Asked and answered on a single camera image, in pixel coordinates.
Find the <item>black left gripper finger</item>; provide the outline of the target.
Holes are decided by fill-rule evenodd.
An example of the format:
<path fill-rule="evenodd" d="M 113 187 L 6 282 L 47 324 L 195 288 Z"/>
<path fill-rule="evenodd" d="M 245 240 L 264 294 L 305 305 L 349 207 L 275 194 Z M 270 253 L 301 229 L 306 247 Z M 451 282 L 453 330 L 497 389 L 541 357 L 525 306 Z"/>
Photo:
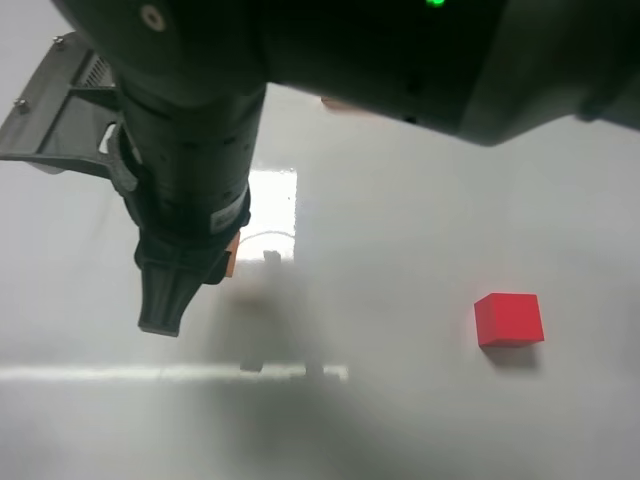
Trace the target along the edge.
<path fill-rule="evenodd" d="M 145 333 L 177 337 L 182 316 L 200 288 L 201 278 L 174 266 L 145 263 L 141 280 L 138 327 Z"/>

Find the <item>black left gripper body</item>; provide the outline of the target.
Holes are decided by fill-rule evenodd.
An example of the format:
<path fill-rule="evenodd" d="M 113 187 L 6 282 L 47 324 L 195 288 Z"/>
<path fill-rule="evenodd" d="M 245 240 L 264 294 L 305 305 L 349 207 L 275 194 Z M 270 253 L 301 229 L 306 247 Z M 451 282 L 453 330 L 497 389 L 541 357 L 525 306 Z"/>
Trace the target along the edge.
<path fill-rule="evenodd" d="M 267 87 L 217 91 L 179 105 L 118 85 L 119 153 L 135 177 L 125 196 L 139 227 L 146 285 L 217 284 L 250 217 L 249 171 Z"/>

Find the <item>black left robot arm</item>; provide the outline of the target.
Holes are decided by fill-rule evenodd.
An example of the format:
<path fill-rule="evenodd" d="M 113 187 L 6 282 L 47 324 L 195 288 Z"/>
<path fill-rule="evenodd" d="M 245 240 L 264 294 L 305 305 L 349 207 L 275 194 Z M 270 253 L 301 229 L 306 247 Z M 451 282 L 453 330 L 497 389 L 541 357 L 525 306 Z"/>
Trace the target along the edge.
<path fill-rule="evenodd" d="M 269 84 L 494 146 L 574 115 L 639 125 L 635 1 L 61 1 L 109 64 L 139 327 L 175 336 L 248 222 Z"/>

